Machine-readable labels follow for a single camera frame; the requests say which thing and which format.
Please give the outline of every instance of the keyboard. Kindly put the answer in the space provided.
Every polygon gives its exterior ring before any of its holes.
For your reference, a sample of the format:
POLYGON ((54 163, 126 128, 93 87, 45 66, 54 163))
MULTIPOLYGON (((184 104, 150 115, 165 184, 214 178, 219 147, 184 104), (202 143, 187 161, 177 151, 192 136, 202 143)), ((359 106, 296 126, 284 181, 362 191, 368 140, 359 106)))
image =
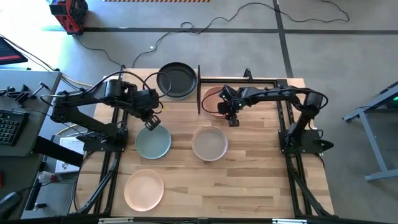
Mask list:
POLYGON ((29 113, 0 110, 0 145, 15 146, 29 113))

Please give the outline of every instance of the gray metal stand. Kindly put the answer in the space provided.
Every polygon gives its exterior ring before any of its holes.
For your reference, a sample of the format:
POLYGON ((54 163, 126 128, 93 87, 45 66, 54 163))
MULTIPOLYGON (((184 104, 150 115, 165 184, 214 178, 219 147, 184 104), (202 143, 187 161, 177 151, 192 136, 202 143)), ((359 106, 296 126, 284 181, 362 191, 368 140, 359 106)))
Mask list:
POLYGON ((371 126, 367 119, 366 112, 370 110, 375 110, 379 106, 383 105, 387 101, 392 100, 394 97, 398 96, 398 82, 395 82, 391 86, 387 88, 388 90, 383 90, 382 93, 375 97, 375 99, 371 100, 364 106, 356 108, 352 113, 343 117, 343 120, 346 123, 351 122, 352 119, 360 118, 363 124, 363 127, 368 135, 369 142, 371 143, 374 155, 376 156, 377 163, 380 167, 380 172, 365 175, 366 180, 376 180, 376 179, 383 179, 389 177, 398 177, 398 169, 395 170, 388 170, 386 167, 386 163, 381 155, 379 146, 375 140, 375 135, 372 132, 371 126))

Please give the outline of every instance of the concrete floor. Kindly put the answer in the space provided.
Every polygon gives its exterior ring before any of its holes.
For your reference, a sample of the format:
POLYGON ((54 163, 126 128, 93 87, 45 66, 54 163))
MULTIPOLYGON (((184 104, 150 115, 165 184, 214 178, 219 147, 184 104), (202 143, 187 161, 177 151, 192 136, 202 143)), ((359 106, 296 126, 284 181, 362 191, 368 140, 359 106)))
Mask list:
MULTIPOLYGON (((95 83, 119 67, 104 53, 84 49, 74 37, 64 32, 43 31, 58 26, 49 14, 47 2, 12 0, 0 6, 1 33, 58 67, 81 82, 95 83), (12 13, 24 2, 21 13, 12 13)), ((86 27, 176 28, 190 21, 205 27, 216 16, 231 17, 248 0, 213 0, 212 3, 132 3, 88 1, 90 14, 86 27)), ((272 0, 258 1, 270 4, 272 0)), ((294 23, 282 16, 285 29, 315 30, 396 30, 398 15, 393 0, 333 1, 350 15, 349 23, 294 23)), ((317 17, 325 20, 344 18, 331 4, 319 0, 279 0, 280 9, 296 19, 317 17)), ((227 24, 217 21, 217 28, 277 29, 274 11, 249 6, 227 24)), ((164 33, 159 32, 85 32, 81 41, 88 47, 105 49, 109 56, 130 67, 134 58, 150 50, 164 33)), ((366 182, 364 174, 379 171, 362 124, 345 124, 341 117, 361 106, 380 90, 397 81, 398 44, 396 35, 297 35, 286 34, 292 71, 304 78, 306 86, 325 93, 330 104, 317 116, 315 124, 325 131, 324 138, 335 143, 325 153, 326 176, 335 213, 344 218, 357 218, 396 223, 398 220, 398 178, 366 182)), ((255 77, 286 77, 284 58, 278 34, 204 33, 174 34, 166 37, 153 54, 141 57, 136 67, 159 68, 168 62, 198 64, 202 74, 233 76, 246 67, 255 77)), ((33 63, 22 66, 42 70, 33 63)), ((64 84, 59 90, 67 89, 64 84)), ((93 115, 94 106, 83 108, 93 115)), ((41 135, 49 138, 61 130, 61 124, 46 120, 41 135)), ((398 153, 385 152, 394 167, 398 153)), ((54 169, 49 161, 48 170, 54 169)), ((49 207, 25 212, 23 217, 66 214, 70 203, 71 184, 53 184, 42 190, 38 202, 49 207)))

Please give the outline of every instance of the wooden table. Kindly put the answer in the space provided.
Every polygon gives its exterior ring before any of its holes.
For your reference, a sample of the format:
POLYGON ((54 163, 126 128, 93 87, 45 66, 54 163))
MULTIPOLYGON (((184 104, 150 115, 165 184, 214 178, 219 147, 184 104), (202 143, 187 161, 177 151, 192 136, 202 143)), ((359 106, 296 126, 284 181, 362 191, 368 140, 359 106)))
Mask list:
MULTIPOLYGON (((158 69, 128 70, 142 78, 158 71, 158 69)), ((123 80, 135 83, 139 88, 142 86, 131 75, 124 75, 123 80)), ((289 85, 304 87, 301 78, 290 78, 287 81, 289 85)), ((151 88, 157 88, 155 77, 151 78, 148 84, 151 88)), ((202 84, 202 96, 213 86, 220 84, 202 84)), ((230 84, 230 86, 264 88, 266 85, 230 84)), ((230 128, 227 120, 223 118, 216 118, 203 110, 198 114, 196 94, 185 100, 175 101, 165 97, 161 101, 165 109, 159 114, 162 120, 160 125, 166 127, 172 134, 170 151, 160 159, 142 158, 136 151, 134 140, 144 124, 131 116, 128 118, 129 139, 119 166, 112 216, 220 218, 294 216, 285 157, 279 152, 277 130, 280 126, 276 102, 262 102, 252 108, 245 108, 238 114, 240 127, 230 128), (215 162, 204 162, 192 151, 193 134, 205 126, 216 126, 228 137, 226 154, 215 162), (141 169, 156 171, 165 184, 162 200, 158 206, 148 212, 136 212, 128 207, 124 200, 124 185, 127 179, 141 169)), ((109 123, 112 113, 112 108, 97 105, 95 118, 109 123)), ((294 109, 296 119, 299 114, 294 109)), ((76 192, 76 201, 80 206, 98 185, 103 157, 104 153, 94 153, 81 170, 76 192)), ((321 160, 310 154, 303 154, 302 159, 308 188, 325 210, 333 213, 321 160)), ((102 207, 106 203, 107 191, 106 189, 102 207)), ((297 194, 300 207, 304 211, 302 193, 298 190, 297 194)))

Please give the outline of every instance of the light blue bowl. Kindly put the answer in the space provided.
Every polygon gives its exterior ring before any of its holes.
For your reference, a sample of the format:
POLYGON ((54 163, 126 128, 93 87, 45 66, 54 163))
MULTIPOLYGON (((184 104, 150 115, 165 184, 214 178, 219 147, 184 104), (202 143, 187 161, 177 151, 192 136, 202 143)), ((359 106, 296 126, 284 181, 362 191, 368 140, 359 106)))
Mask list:
POLYGON ((137 152, 145 159, 158 159, 164 156, 171 144, 171 134, 160 125, 153 131, 149 131, 147 128, 142 129, 136 138, 137 152))

